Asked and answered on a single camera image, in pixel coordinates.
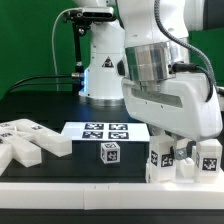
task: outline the white platform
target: white platform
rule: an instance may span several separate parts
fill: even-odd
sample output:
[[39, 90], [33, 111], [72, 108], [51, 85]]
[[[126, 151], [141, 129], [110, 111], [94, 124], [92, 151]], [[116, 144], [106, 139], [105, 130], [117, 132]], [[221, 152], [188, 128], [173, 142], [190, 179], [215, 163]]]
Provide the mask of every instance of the white platform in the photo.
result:
[[224, 174], [217, 184], [0, 183], [0, 208], [224, 209]]

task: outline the black cable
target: black cable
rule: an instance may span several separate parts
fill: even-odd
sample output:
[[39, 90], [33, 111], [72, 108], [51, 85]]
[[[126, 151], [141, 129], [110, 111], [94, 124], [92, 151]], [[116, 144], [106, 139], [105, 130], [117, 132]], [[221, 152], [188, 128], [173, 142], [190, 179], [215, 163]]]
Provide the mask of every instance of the black cable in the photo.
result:
[[209, 93], [208, 93], [208, 96], [207, 96], [207, 99], [205, 102], [208, 102], [211, 98], [212, 98], [212, 95], [213, 95], [213, 81], [211, 79], [211, 76], [210, 74], [208, 73], [208, 71], [200, 66], [196, 66], [196, 69], [197, 71], [201, 71], [205, 74], [206, 78], [208, 79], [208, 84], [209, 84]]
[[7, 90], [7, 92], [5, 93], [5, 96], [9, 95], [13, 90], [23, 87], [23, 86], [36, 86], [36, 85], [74, 85], [74, 84], [78, 84], [76, 82], [50, 82], [50, 83], [25, 83], [25, 84], [20, 84], [20, 85], [16, 85], [16, 86], [12, 86], [11, 88], [9, 88]]
[[71, 78], [71, 74], [65, 74], [65, 75], [39, 75], [39, 76], [31, 76], [29, 78], [25, 78], [25, 79], [22, 79], [18, 82], [16, 82], [13, 86], [17, 86], [17, 85], [20, 85], [24, 82], [28, 82], [28, 81], [31, 81], [31, 80], [35, 80], [35, 79], [53, 79], [53, 78]]

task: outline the black table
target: black table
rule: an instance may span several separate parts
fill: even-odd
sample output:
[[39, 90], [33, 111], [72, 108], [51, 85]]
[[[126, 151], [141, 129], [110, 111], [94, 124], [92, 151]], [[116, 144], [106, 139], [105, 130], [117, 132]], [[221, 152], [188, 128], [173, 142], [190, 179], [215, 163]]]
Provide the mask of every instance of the black table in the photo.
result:
[[[80, 103], [70, 92], [15, 92], [0, 101], [0, 122], [21, 118], [31, 119], [41, 125], [61, 132], [65, 122], [138, 122], [129, 117], [125, 106], [99, 107]], [[224, 144], [224, 134], [218, 138]], [[105, 166], [98, 158], [96, 142], [73, 142], [73, 154], [63, 158], [42, 151], [43, 162], [35, 169], [26, 169], [12, 161], [0, 182], [120, 182], [144, 183], [148, 143], [121, 142], [128, 147], [128, 158], [117, 165]], [[94, 161], [91, 170], [86, 162]], [[223, 223], [224, 210], [0, 210], [0, 223]]]

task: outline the cube with marker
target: cube with marker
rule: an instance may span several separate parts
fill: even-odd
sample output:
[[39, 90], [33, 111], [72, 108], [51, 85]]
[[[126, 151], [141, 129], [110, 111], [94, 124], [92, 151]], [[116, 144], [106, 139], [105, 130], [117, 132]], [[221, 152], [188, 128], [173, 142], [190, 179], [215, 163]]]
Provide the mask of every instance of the cube with marker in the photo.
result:
[[212, 184], [218, 180], [221, 168], [222, 145], [217, 139], [197, 142], [195, 182]]
[[100, 157], [104, 164], [120, 162], [120, 146], [116, 142], [101, 143]]

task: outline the white paper sheet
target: white paper sheet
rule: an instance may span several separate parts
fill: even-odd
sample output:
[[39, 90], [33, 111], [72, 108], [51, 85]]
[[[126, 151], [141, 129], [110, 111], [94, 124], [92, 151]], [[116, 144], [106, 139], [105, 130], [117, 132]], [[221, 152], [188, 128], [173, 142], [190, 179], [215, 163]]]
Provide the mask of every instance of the white paper sheet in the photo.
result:
[[149, 142], [146, 124], [67, 122], [62, 135], [76, 141], [134, 141]]

